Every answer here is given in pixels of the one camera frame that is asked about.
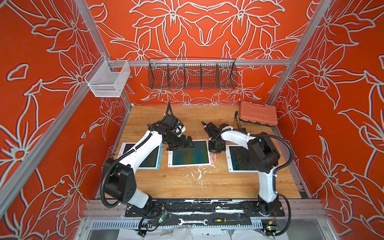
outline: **wire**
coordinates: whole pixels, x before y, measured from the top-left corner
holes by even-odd
[[[173,115],[172,108],[170,107],[170,101],[168,101],[166,114],[168,114],[168,111],[170,111],[170,114]]]
[[[217,140],[218,137],[222,133],[227,132],[227,131],[236,131],[236,132],[241,132],[241,133],[244,133],[244,134],[248,134],[246,131],[241,130],[241,129],[235,129],[235,128],[234,129],[225,129],[225,130],[221,131],[218,135],[216,135],[216,137],[213,138],[212,141]],[[270,135],[270,134],[249,134],[249,136],[251,136],[251,137],[270,137],[270,138],[274,138],[274,139],[277,139],[277,140],[281,141],[287,147],[287,149],[289,151],[289,159],[283,165],[275,168],[274,171],[273,171],[273,175],[276,175],[277,171],[287,167],[293,161],[293,150],[292,150],[291,146],[286,141],[284,141],[284,139],[282,139],[281,137],[278,137],[278,136],[275,136],[275,135]],[[275,176],[273,176],[273,191],[276,192],[276,177]]]
[[[163,211],[162,211],[162,209],[160,208],[160,206],[155,206],[155,207],[153,207],[153,208],[148,212],[147,215],[144,215],[144,214],[142,214],[142,213],[140,212],[140,210],[139,210],[136,206],[132,205],[132,207],[134,208],[134,210],[136,211],[136,213],[139,214],[139,215],[142,217],[142,219],[141,219],[140,222],[139,222],[139,235],[142,236],[142,237],[144,237],[145,234],[141,231],[141,225],[142,225],[144,219],[149,219],[149,220],[152,220],[152,222],[153,222],[153,220],[154,220],[155,218],[157,218],[157,217],[159,217],[159,216],[162,215]],[[153,217],[150,217],[149,215],[151,214],[151,212],[152,212],[153,210],[156,210],[156,209],[159,209],[160,212],[159,212],[158,214],[155,213],[155,215],[154,215]],[[150,224],[150,222],[148,221],[148,223],[146,224],[146,230],[149,231],[149,232],[153,232],[154,230],[157,229],[157,227],[159,226],[160,223],[157,223],[155,229],[152,229],[152,230],[148,230],[148,225],[149,225],[149,224]]]
[[[136,147],[135,149],[139,149],[141,146],[144,145],[144,143],[146,143],[150,137],[152,136],[152,133],[150,132],[149,135],[142,141],[140,142]],[[105,183],[107,181],[107,177],[110,176],[111,174],[111,171],[117,166],[117,164],[123,159],[125,158],[126,156],[130,155],[131,153],[133,153],[135,151],[135,149],[131,149],[130,151],[124,153],[121,157],[117,158],[108,168],[108,170],[105,172],[105,174],[103,175],[102,179],[101,179],[101,184],[100,184],[100,198],[101,198],[101,202],[103,203],[104,206],[106,206],[107,208],[114,208],[116,207],[118,204],[119,204],[119,200],[117,200],[116,202],[114,202],[113,204],[110,204],[109,202],[107,202],[107,199],[105,198]]]
[[[278,196],[281,196],[282,198],[284,198],[285,202],[287,203],[287,207],[288,207],[288,220],[287,220],[287,224],[285,225],[284,229],[278,233],[275,233],[275,236],[280,236],[282,235],[283,233],[285,233],[289,227],[289,224],[291,223],[291,206],[289,205],[289,201],[288,199],[283,195],[283,194],[277,194]],[[265,232],[265,235],[268,235],[268,236],[273,236],[273,233],[269,233],[269,232]]]
[[[213,138],[212,140],[213,141],[217,140],[218,137],[222,133],[227,132],[227,131],[237,131],[237,132],[241,132],[241,133],[244,133],[244,134],[248,134],[246,131],[241,130],[241,129],[225,129],[225,130],[221,131],[218,135],[216,135],[216,137]],[[271,138],[277,139],[277,140],[281,141],[287,147],[287,149],[289,151],[289,159],[288,159],[288,161],[286,163],[284,163],[283,165],[275,168],[274,171],[273,171],[273,184],[272,185],[273,185],[273,191],[276,192],[276,177],[275,177],[275,175],[276,175],[277,171],[279,171],[279,170],[281,170],[281,169],[283,169],[283,168],[285,168],[285,167],[287,167],[288,165],[291,164],[291,162],[293,161],[293,150],[292,150],[291,146],[286,141],[284,141],[284,139],[282,139],[281,137],[275,136],[275,135],[270,135],[270,134],[249,134],[249,136],[251,136],[251,137],[271,137]],[[289,205],[289,201],[288,201],[288,199],[283,194],[277,193],[277,195],[281,196],[282,198],[284,198],[285,202],[287,202],[288,221],[287,221],[287,225],[285,225],[284,229],[282,231],[276,233],[275,236],[279,236],[279,235],[285,233],[287,231],[290,223],[291,223],[291,206]],[[272,233],[265,232],[265,234],[268,235],[268,236],[273,236]]]

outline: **wooden work surface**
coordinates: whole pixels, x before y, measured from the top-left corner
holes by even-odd
[[[157,122],[164,116],[164,106],[134,106],[121,137],[115,158],[123,142],[137,142],[148,130],[147,124]],[[183,133],[193,140],[208,139],[201,121],[213,122],[215,125],[227,123],[233,125],[233,116],[238,106],[175,106],[173,114],[186,127]],[[250,133],[266,132],[272,134],[270,127],[243,123]],[[280,148],[272,139],[280,152],[279,165],[285,163]],[[214,166],[200,167],[167,167],[168,151],[164,145],[160,170],[137,170],[135,177],[137,187],[152,197],[179,198],[257,198],[259,179],[256,173],[229,173],[225,152],[216,154]],[[299,191],[286,167],[277,174],[277,191],[287,198],[300,198]]]

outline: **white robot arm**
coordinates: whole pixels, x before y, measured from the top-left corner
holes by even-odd
[[[280,154],[271,138],[282,141],[291,153],[290,146],[280,137],[269,135],[264,132],[261,134],[250,134],[245,129],[234,129],[227,124],[216,126],[213,123],[205,124],[202,122],[204,130],[209,136],[209,151],[220,153],[225,151],[226,141],[234,142],[248,149],[250,154],[250,162],[255,166],[259,175],[260,191],[258,195],[259,212],[262,215],[270,215],[274,207],[277,205],[276,191],[276,172],[292,162],[290,159],[282,166],[277,167]]]
[[[100,196],[104,206],[115,207],[118,203],[131,204],[148,213],[152,207],[152,197],[137,188],[135,173],[144,159],[161,143],[168,144],[166,150],[194,147],[192,138],[182,133],[185,127],[173,115],[168,103],[163,120],[148,124],[148,131],[128,152],[116,160],[110,158],[103,165],[103,178],[100,185]],[[105,193],[117,201],[110,204],[105,199]]]

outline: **black wire basket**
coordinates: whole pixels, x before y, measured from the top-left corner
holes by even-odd
[[[235,59],[150,58],[151,89],[234,89],[237,87]]]

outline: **red wall panel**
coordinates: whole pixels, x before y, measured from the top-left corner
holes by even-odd
[[[342,239],[384,237],[383,13],[382,1],[333,1],[275,103]]]
[[[89,92],[0,221],[0,237],[72,239],[125,115],[120,99]]]
[[[100,57],[73,0],[3,3],[0,187]],[[0,220],[0,238],[73,238],[125,114],[121,99],[89,92]]]
[[[0,8],[0,187],[33,148],[99,53],[72,0]]]
[[[119,4],[87,0],[87,3],[114,60],[165,56],[289,58],[318,5],[316,0],[134,0]],[[239,104],[243,99],[265,103],[283,67],[251,69],[239,69],[239,85],[234,90],[200,92],[148,90],[147,70],[135,67],[126,91],[135,93],[129,97],[141,105],[168,100],[181,104]],[[233,92],[240,92],[241,96],[234,100]]]

